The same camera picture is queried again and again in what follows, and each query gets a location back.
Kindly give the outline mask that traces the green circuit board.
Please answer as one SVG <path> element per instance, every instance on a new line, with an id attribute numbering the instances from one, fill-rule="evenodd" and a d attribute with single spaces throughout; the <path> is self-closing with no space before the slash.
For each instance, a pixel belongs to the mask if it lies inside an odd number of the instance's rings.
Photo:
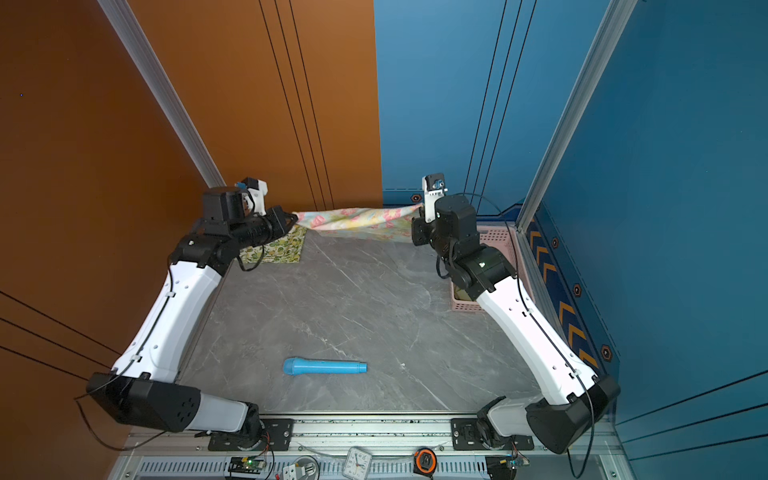
<path id="1" fill-rule="evenodd" d="M 268 462 L 256 456 L 233 456 L 227 466 L 227 477 L 233 479 L 258 479 L 267 474 Z"/>

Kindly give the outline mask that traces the pink perforated plastic basket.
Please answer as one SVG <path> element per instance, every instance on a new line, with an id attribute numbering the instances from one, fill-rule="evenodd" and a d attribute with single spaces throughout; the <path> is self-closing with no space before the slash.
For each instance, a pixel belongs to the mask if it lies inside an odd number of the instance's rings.
<path id="1" fill-rule="evenodd" d="M 469 253 L 459 243 L 452 261 L 444 264 L 451 280 L 451 308 L 460 312 L 479 312 L 476 297 L 500 280 L 511 277 L 526 287 L 526 272 L 516 240 L 500 225 L 478 226 L 478 247 Z"/>

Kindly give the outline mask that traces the blue toy microphone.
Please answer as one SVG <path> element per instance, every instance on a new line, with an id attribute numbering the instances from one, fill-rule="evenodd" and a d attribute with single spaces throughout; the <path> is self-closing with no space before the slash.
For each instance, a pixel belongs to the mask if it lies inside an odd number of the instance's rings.
<path id="1" fill-rule="evenodd" d="M 367 371 L 368 364 L 365 362 L 310 360 L 292 357 L 286 359 L 283 364 L 283 373 L 290 376 L 304 374 L 363 374 Z"/>

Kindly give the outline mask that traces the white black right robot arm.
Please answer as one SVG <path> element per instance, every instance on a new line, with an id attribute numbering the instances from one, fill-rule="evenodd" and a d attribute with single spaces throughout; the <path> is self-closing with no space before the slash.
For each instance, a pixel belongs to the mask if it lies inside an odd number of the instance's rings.
<path id="1" fill-rule="evenodd" d="M 531 435 L 549 451 L 568 454 L 619 396 L 609 375 L 600 377 L 566 344 L 538 310 L 520 280 L 517 261 L 483 243 L 476 211 L 465 196 L 425 190 L 411 224 L 412 241 L 436 253 L 436 270 L 475 301 L 501 328 L 533 374 L 540 395 L 527 403 L 500 397 L 477 414 L 482 441 L 492 449 L 515 435 Z"/>

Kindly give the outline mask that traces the white power plug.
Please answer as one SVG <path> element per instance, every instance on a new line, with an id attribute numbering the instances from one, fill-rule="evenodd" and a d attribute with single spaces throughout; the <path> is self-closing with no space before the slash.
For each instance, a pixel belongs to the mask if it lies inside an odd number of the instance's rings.
<path id="1" fill-rule="evenodd" d="M 318 480 L 320 466 L 311 456 L 302 456 L 288 462 L 282 469 L 281 480 Z"/>

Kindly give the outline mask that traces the aluminium corner post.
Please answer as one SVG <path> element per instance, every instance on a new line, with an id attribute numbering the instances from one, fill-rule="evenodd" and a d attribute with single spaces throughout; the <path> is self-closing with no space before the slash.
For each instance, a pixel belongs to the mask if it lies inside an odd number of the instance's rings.
<path id="1" fill-rule="evenodd" d="M 637 3 L 609 2 L 522 205 L 516 221 L 519 234 L 533 220 Z"/>
<path id="2" fill-rule="evenodd" d="M 226 181 L 129 2 L 99 0 L 98 4 L 206 185 L 224 186 Z"/>

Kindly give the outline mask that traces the aluminium corner post left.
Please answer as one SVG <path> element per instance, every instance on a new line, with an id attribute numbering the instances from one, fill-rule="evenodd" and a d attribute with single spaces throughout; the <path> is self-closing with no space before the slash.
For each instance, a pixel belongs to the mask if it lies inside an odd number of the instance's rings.
<path id="1" fill-rule="evenodd" d="M 226 181 L 129 2 L 99 0 L 98 4 L 206 185 L 224 186 Z"/>

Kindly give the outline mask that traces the orange black tape measure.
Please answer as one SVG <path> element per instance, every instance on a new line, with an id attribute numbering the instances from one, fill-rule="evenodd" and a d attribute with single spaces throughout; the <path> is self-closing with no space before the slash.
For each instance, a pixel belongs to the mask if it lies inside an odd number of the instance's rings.
<path id="1" fill-rule="evenodd" d="M 421 448 L 413 455 L 413 473 L 432 479 L 437 470 L 437 456 L 430 448 Z"/>

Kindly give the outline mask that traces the right circuit board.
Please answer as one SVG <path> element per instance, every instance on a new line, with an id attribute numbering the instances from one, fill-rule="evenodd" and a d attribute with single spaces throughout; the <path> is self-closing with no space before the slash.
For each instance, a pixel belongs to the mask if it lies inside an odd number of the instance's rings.
<path id="1" fill-rule="evenodd" d="M 486 472 L 490 480 L 515 480 L 518 471 L 528 467 L 530 461 L 525 456 L 486 456 Z"/>

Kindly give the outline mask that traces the lemon print skirt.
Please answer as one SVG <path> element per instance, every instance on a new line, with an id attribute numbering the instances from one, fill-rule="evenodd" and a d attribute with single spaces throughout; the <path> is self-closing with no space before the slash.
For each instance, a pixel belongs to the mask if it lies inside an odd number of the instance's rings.
<path id="1" fill-rule="evenodd" d="M 291 232 L 264 247 L 246 247 L 240 252 L 240 259 L 246 265 L 256 263 L 293 264 L 299 263 L 304 247 L 307 229 L 294 226 Z"/>

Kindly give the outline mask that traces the pastel floral skirt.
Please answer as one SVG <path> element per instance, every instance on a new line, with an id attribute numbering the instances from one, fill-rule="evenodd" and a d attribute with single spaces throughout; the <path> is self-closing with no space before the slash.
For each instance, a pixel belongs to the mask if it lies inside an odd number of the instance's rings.
<path id="1" fill-rule="evenodd" d="M 411 222 L 422 204 L 393 208 L 345 208 L 297 212 L 298 224 L 322 236 L 411 242 Z"/>

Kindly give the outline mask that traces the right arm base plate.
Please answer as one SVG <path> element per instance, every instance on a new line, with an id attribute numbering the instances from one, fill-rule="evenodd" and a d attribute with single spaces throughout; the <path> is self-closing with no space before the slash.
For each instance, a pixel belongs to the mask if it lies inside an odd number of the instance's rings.
<path id="1" fill-rule="evenodd" d="M 470 450 L 533 451 L 533 437 L 528 435 L 501 436 L 487 420 L 477 417 L 450 420 L 453 448 Z"/>

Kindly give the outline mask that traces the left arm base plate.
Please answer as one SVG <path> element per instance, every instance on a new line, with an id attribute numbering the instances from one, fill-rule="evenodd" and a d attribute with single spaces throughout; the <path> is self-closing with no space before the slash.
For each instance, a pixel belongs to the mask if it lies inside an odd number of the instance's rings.
<path id="1" fill-rule="evenodd" d="M 235 433 L 213 432 L 207 449 L 214 452 L 286 452 L 290 448 L 295 421 L 292 418 L 262 418 L 259 433 L 246 438 Z"/>

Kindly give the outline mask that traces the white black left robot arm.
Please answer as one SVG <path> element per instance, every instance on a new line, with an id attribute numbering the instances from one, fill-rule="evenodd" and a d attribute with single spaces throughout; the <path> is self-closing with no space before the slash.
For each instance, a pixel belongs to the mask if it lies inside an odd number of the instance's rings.
<path id="1" fill-rule="evenodd" d="M 107 373 L 93 374 L 85 397 L 116 422 L 165 433 L 201 432 L 237 449 L 265 440 L 259 408 L 177 382 L 204 310 L 247 247 L 285 237 L 298 218 L 281 207 L 218 221 L 201 219 L 170 254 L 161 291 L 138 333 Z"/>

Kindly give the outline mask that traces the aluminium corner post right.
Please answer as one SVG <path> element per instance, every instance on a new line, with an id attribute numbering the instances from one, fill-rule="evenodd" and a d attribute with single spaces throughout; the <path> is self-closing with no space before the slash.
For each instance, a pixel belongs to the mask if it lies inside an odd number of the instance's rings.
<path id="1" fill-rule="evenodd" d="M 533 220 L 637 3 L 609 2 L 522 205 L 516 221 L 519 234 Z"/>

